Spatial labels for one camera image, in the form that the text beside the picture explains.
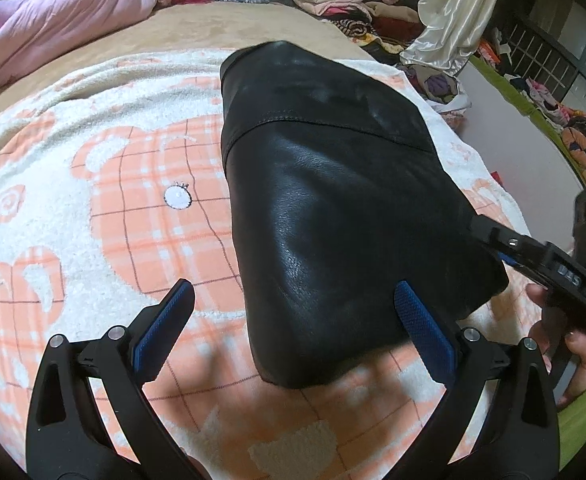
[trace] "pile of clothes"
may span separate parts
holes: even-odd
[[[500,31],[494,28],[490,36],[492,41],[482,38],[476,56],[500,73],[519,94],[540,110],[548,124],[560,134],[562,143],[579,165],[586,182],[586,112],[557,102],[548,88],[534,79],[513,75],[510,49],[508,45],[500,44]]]
[[[457,78],[441,70],[419,64],[395,67],[402,70],[418,94],[433,108],[454,131],[459,132],[464,114],[471,100]]]
[[[378,62],[394,65],[424,30],[419,0],[293,0],[305,12],[331,21]]]

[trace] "bed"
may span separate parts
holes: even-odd
[[[275,387],[255,370],[219,160],[219,65],[268,40],[344,60],[408,97],[473,206],[527,232],[477,152],[401,72],[333,25],[277,4],[160,10],[0,89],[0,442],[20,465],[48,339],[128,324],[178,277],[194,283],[196,311],[144,392],[214,479],[381,478],[433,412],[443,389],[410,344],[306,390]],[[171,205],[169,188],[197,207]],[[508,289],[467,321],[513,343],[539,310],[526,280],[507,272]],[[94,394],[116,449],[132,458],[99,383]],[[457,456],[470,451],[489,399],[487,389]]]

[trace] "orange checkered blanket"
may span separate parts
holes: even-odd
[[[168,431],[215,479],[381,478],[442,395],[412,345],[335,383],[264,383],[249,350],[219,140],[224,50],[122,57],[68,75],[0,115],[0,441],[24,464],[33,381],[48,338],[128,324],[185,277],[196,310],[144,392]],[[527,232],[480,156],[396,69],[345,64],[421,110],[445,170],[475,208]],[[471,316],[515,342],[539,312],[526,280]],[[116,449],[132,457],[99,383]],[[458,456],[486,414],[476,410]]]

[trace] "black leather bag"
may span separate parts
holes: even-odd
[[[400,280],[455,319],[506,287],[401,94],[284,41],[233,53],[221,79],[233,243],[266,381],[327,383],[405,342]]]

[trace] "beige bedspread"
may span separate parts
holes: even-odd
[[[242,48],[271,40],[288,40],[330,59],[372,59],[335,26],[292,7],[225,2],[175,6],[69,52],[0,89],[0,112],[74,70],[125,54]]]

